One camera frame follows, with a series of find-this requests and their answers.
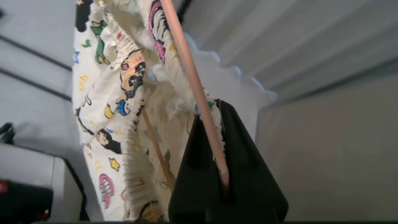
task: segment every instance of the fabric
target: fabric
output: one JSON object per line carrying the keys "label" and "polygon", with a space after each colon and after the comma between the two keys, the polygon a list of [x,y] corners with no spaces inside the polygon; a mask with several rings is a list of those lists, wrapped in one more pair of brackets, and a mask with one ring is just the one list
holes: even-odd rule
{"label": "fabric", "polygon": [[175,177],[197,106],[160,2],[78,0],[75,26],[73,107],[103,217],[167,219],[170,189],[140,115]]}

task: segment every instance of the yellow star print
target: yellow star print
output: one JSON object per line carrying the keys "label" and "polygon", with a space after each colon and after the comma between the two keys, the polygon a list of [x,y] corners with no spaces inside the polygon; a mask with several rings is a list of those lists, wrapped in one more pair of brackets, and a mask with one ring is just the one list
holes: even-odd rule
{"label": "yellow star print", "polygon": [[119,165],[119,163],[116,161],[116,159],[115,159],[115,158],[109,158],[109,161],[111,162],[111,167],[112,167],[114,170],[116,170],[116,171],[119,172],[120,165]]}

